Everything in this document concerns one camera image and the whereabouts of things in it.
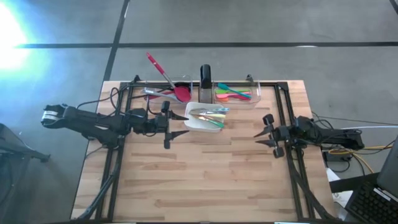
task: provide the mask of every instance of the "plastic spoon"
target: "plastic spoon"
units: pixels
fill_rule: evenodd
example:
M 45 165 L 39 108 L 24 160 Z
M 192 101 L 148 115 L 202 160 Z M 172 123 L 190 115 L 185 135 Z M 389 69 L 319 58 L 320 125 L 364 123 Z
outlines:
M 251 100 L 251 99 L 249 99 L 249 98 L 246 98 L 246 97 L 240 96 L 240 95 L 235 95 L 235 96 L 230 96 L 230 97 L 232 97 L 232 98 L 237 98 L 237 99 L 240 99 L 240 100 L 246 100 L 246 101 Z M 226 97 L 226 98 L 217 98 L 217 101 L 220 101 L 220 102 L 228 102 L 228 101 L 229 101 L 229 98 L 228 98 L 228 97 Z
M 238 92 L 244 93 L 246 91 L 250 92 L 250 90 L 236 90 Z M 225 93 L 231 93 L 229 90 L 216 90 L 216 94 L 225 94 Z
M 244 94 L 251 95 L 251 92 L 244 92 Z M 224 94 L 216 94 L 217 98 L 226 98 L 229 96 L 239 96 L 236 93 L 224 93 Z
M 237 94 L 239 94 L 239 95 L 241 95 L 241 96 L 244 96 L 244 97 L 246 97 L 246 98 L 251 99 L 251 96 L 250 96 L 250 95 L 247 95 L 247 94 L 244 94 L 244 93 L 240 93 L 240 92 L 238 92 L 238 91 L 236 91 L 236 90 L 233 90 L 233 89 L 231 89 L 230 87 L 228 87 L 227 85 L 225 85 L 225 84 L 223 84 L 223 83 L 219 83 L 219 84 L 218 84 L 218 88 L 223 89 L 223 90 L 229 90 L 229 91 L 232 91 L 232 92 L 234 92 L 234 93 L 237 93 Z
M 150 62 L 152 62 L 155 68 L 160 72 L 160 74 L 162 74 L 163 77 L 170 83 L 177 99 L 180 100 L 181 102 L 190 101 L 191 100 L 190 92 L 186 88 L 183 88 L 182 86 L 175 86 L 170 77 L 164 72 L 163 68 L 156 62 L 156 60 L 152 57 L 152 55 L 150 53 L 147 53 L 147 56 Z

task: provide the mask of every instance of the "gray floor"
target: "gray floor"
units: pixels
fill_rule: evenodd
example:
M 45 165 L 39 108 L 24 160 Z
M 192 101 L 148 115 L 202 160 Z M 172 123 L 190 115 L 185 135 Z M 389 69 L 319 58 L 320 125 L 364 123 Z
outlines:
M 27 43 L 112 42 L 123 1 L 3 1 Z M 126 15 L 121 42 L 351 42 L 398 41 L 398 15 L 388 0 L 137 0 Z M 396 47 L 119 49 L 111 80 L 134 75 L 159 80 L 151 54 L 169 74 L 198 78 L 200 65 L 213 78 L 235 80 L 248 73 L 262 80 L 305 80 L 312 110 L 324 116 L 398 123 Z M 95 100 L 110 49 L 15 50 L 20 67 L 0 70 L 0 122 L 30 147 L 50 153 L 32 161 L 18 190 L 9 223 L 68 220 L 87 145 L 69 130 L 41 127 L 47 104 Z M 85 109 L 94 111 L 96 105 Z M 337 128 L 367 123 L 332 121 Z M 366 145 L 383 145 L 396 129 L 367 129 Z M 387 151 L 366 156 L 380 170 Z M 345 164 L 330 164 L 343 169 Z M 361 175 L 356 162 L 339 174 Z

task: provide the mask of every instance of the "clear plastic container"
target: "clear plastic container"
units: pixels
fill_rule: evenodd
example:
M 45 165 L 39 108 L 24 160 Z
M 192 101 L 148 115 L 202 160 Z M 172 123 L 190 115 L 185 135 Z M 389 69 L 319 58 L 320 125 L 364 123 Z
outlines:
M 189 75 L 184 75 L 182 77 L 170 77 L 170 79 L 176 84 L 178 82 L 184 82 L 184 83 L 188 83 L 189 84 L 189 88 L 191 89 L 191 100 L 192 101 L 192 93 L 193 93 L 193 82 L 192 82 L 192 77 Z M 151 91 L 159 91 L 161 90 L 160 88 L 148 88 L 145 87 L 145 90 L 151 90 Z M 167 93 L 170 90 L 165 90 L 161 93 Z M 174 93 L 168 94 L 171 97 L 175 97 Z M 176 109 L 185 109 L 185 106 L 187 105 L 187 103 L 189 102 L 181 102 L 179 100 L 176 99 L 172 99 L 169 97 L 157 97 L 157 98 L 153 98 L 149 100 L 149 106 L 152 109 L 157 109 L 157 108 L 161 108 L 162 107 L 162 103 L 163 101 L 170 101 L 170 109 L 172 110 L 176 110 Z
M 220 109 L 222 105 L 211 104 L 211 103 L 197 103 L 197 102 L 189 102 L 187 104 L 187 108 L 185 109 L 185 117 L 189 120 L 184 121 L 187 129 L 190 131 L 201 131 L 208 133 L 217 133 L 221 130 L 221 128 L 211 124 L 208 121 L 202 121 L 192 115 L 190 115 L 190 111 L 197 108 L 204 108 L 208 110 Z
M 217 98 L 216 90 L 220 90 L 218 88 L 218 83 L 213 82 L 213 101 L 214 103 L 221 104 L 225 108 L 231 109 L 241 109 L 241 110 L 250 110 L 253 109 L 258 102 L 261 100 L 261 86 L 258 81 L 250 82 L 250 81 L 243 81 L 243 82 L 220 82 L 224 83 L 232 90 L 249 90 L 251 93 L 250 100 L 241 100 L 239 98 L 232 98 L 228 97 L 228 100 L 221 100 Z

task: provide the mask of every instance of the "wooden tabletop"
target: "wooden tabletop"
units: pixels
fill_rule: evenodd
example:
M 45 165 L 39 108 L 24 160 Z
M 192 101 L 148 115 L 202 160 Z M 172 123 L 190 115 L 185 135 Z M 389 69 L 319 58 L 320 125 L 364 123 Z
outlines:
M 304 82 L 287 82 L 295 116 L 312 117 Z M 107 98 L 112 87 L 119 88 L 119 84 L 104 82 L 101 98 Z M 262 87 L 261 91 L 262 99 L 254 109 L 228 113 L 221 132 L 191 131 L 172 141 L 169 150 L 163 148 L 164 134 L 151 138 L 134 133 L 126 136 L 114 221 L 296 221 L 286 157 L 275 159 L 272 149 L 255 143 L 253 138 L 264 128 L 264 115 L 272 113 L 275 125 L 279 125 L 274 89 Z M 145 106 L 143 99 L 132 101 L 132 108 Z M 160 105 L 150 108 L 158 111 Z M 184 107 L 173 109 L 179 115 L 185 114 Z M 102 101 L 98 112 L 108 114 L 113 107 L 109 101 Z M 171 121 L 170 131 L 184 129 L 183 121 Z M 98 147 L 99 142 L 92 141 L 88 152 Z M 304 152 L 310 188 L 334 215 L 321 152 L 317 147 L 308 147 Z M 85 161 L 72 218 L 82 214 L 98 193 L 105 158 L 106 149 L 102 149 Z M 301 198 L 305 210 L 302 192 Z

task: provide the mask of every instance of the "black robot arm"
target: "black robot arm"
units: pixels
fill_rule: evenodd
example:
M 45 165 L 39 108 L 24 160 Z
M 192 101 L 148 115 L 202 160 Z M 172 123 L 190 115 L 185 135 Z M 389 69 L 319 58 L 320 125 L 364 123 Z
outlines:
M 336 144 L 354 150 L 364 147 L 361 139 L 361 131 L 358 129 L 325 129 L 314 123 L 313 119 L 304 116 L 295 118 L 291 126 L 279 126 L 274 128 L 274 117 L 272 114 L 265 115 L 265 117 L 263 117 L 263 122 L 266 127 L 261 133 L 255 135 L 255 137 L 269 133 L 269 140 L 257 142 L 266 144 L 269 147 L 275 147 L 274 155 L 276 157 L 284 155 L 278 142 L 286 140 L 302 148 L 305 148 L 308 144 L 319 146 L 321 144 Z
M 118 147 L 131 130 L 136 134 L 165 133 L 164 147 L 170 148 L 170 140 L 188 131 L 169 132 L 169 119 L 187 120 L 169 110 L 170 102 L 165 101 L 161 113 L 148 119 L 144 108 L 133 109 L 123 114 L 103 115 L 76 109 L 68 105 L 47 105 L 42 117 L 46 128 L 68 128 L 81 133 L 85 138 L 97 139 L 112 149 Z

